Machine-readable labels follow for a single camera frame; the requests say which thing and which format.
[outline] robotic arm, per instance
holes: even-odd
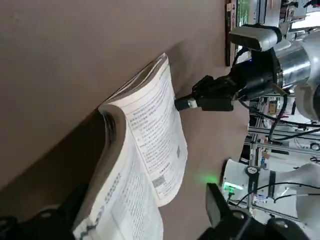
[[[236,45],[251,50],[252,59],[235,64],[226,76],[205,76],[191,94],[178,98],[178,111],[232,111],[234,101],[248,101],[295,87],[296,106],[310,120],[320,119],[320,31],[302,41],[282,39],[276,27],[244,25],[229,34]]]
[[[298,219],[309,228],[320,230],[320,165],[305,164],[289,172],[276,172],[247,166],[229,159],[222,182],[222,194],[231,200],[241,201],[245,196],[256,195],[263,199],[281,199],[288,190],[296,192]]]

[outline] open book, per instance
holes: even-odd
[[[105,147],[75,221],[81,240],[162,240],[158,207],[178,193],[187,143],[162,54],[104,102]]]

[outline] green light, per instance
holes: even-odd
[[[201,181],[205,184],[218,184],[219,180],[216,175],[202,175]]]
[[[242,186],[238,186],[238,185],[235,185],[233,183],[230,183],[230,182],[225,182],[224,185],[223,185],[223,189],[226,189],[225,187],[230,187],[230,188],[234,188],[234,189],[239,189],[239,190],[243,190],[244,188]]]

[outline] black cable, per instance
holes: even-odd
[[[233,192],[229,191],[228,199],[227,199],[227,201],[226,201],[227,204],[229,204],[229,201],[230,201],[230,199],[231,199],[231,197],[232,197],[233,195],[235,195],[235,194],[234,194]]]
[[[274,141],[284,141],[284,140],[289,140],[289,139],[294,139],[294,138],[298,138],[304,135],[308,135],[308,134],[314,134],[320,132],[320,128],[314,129],[314,130],[310,130],[310,131],[305,131],[305,132],[301,132],[301,133],[297,133],[295,135],[292,136],[286,136],[283,138],[277,138],[277,139],[273,139]]]
[[[274,130],[275,130],[277,124],[280,122],[281,118],[283,117],[283,115],[284,115],[284,113],[286,111],[287,105],[288,105],[288,95],[285,94],[285,95],[283,95],[282,108],[281,108],[278,116],[275,118],[275,121],[273,121],[272,126],[270,128],[270,132],[269,132],[269,135],[268,135],[268,138],[269,138],[270,141],[279,140],[279,139],[273,139],[272,135],[274,133]]]
[[[256,189],[256,191],[260,190],[260,189],[264,189],[266,187],[270,187],[270,186],[275,186],[275,185],[282,185],[282,184],[292,184],[292,185],[299,185],[299,186],[304,186],[304,187],[309,187],[309,188],[312,188],[312,189],[320,189],[320,187],[318,186],[311,186],[311,185],[308,185],[308,184],[304,184],[304,183],[297,183],[297,182],[289,182],[289,181],[284,181],[284,182],[275,182],[275,183],[271,183],[271,184],[267,184],[267,185],[264,185],[264,186],[261,186],[261,187],[258,187]],[[253,194],[255,191],[250,191],[248,194],[246,194],[243,198],[241,198],[238,203],[236,204],[236,206],[239,206],[239,204],[246,198],[248,197],[250,194]]]
[[[247,47],[241,48],[241,49],[236,53],[236,55],[235,55],[235,57],[234,57],[234,60],[233,60],[233,63],[232,63],[232,66],[236,65],[236,63],[237,63],[237,61],[238,61],[238,58],[239,58],[242,54],[244,54],[245,52],[248,52],[248,51],[249,51],[249,49],[248,49]]]
[[[284,198],[288,198],[288,197],[292,197],[292,196],[297,196],[297,197],[302,197],[302,196],[304,196],[304,197],[306,197],[306,196],[320,196],[320,193],[288,194],[288,195],[277,197],[275,200],[273,200],[273,203],[276,203],[276,201],[278,201],[279,199],[284,199]]]
[[[312,5],[312,1],[308,1],[308,2],[303,6],[303,8],[305,9],[305,8],[307,8],[309,5]]]
[[[239,102],[241,103],[242,106],[244,106],[246,109],[249,109],[252,112],[255,112],[257,115],[259,115],[262,118],[266,118],[266,119],[270,119],[272,121],[275,121],[276,118],[272,117],[272,116],[268,116],[266,114],[263,114],[262,112],[258,111],[257,109],[255,109],[254,107],[250,107],[247,104],[244,103],[244,101],[239,100]],[[290,124],[290,125],[296,125],[298,127],[312,127],[312,128],[320,128],[319,124],[308,124],[308,123],[299,123],[299,122],[294,122],[294,121],[285,121],[285,120],[280,120],[280,123],[284,123],[284,124]]]

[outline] barcode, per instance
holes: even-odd
[[[178,145],[178,149],[176,150],[176,155],[178,158],[180,158],[180,152],[181,152],[180,146]]]
[[[164,177],[163,175],[152,181],[153,186],[154,186],[155,188],[161,186],[161,185],[164,184],[165,182],[166,182],[166,180],[165,180],[165,177]]]

